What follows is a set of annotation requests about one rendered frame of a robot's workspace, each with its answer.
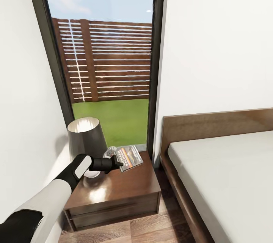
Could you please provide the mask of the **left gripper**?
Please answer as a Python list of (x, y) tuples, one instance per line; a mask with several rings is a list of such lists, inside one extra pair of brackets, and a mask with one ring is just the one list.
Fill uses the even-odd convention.
[(123, 163), (117, 161), (116, 155), (112, 155), (111, 158), (101, 158), (99, 171), (104, 171), (105, 174), (108, 174), (112, 170), (119, 169), (119, 166), (123, 166)]

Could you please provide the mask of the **hardback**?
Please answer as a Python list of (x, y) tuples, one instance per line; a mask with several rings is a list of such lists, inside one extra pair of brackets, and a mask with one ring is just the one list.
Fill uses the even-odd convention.
[(123, 163), (123, 166), (119, 166), (121, 172), (125, 172), (143, 164), (143, 160), (135, 146), (116, 149), (113, 155), (116, 155), (118, 162)]

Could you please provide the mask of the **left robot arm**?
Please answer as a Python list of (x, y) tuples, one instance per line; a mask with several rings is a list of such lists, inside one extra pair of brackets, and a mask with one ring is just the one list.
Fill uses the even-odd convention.
[(69, 197), (89, 171), (119, 169), (115, 146), (111, 146), (103, 158), (80, 154), (74, 158), (45, 188), (14, 210), (0, 224), (0, 243), (45, 243)]

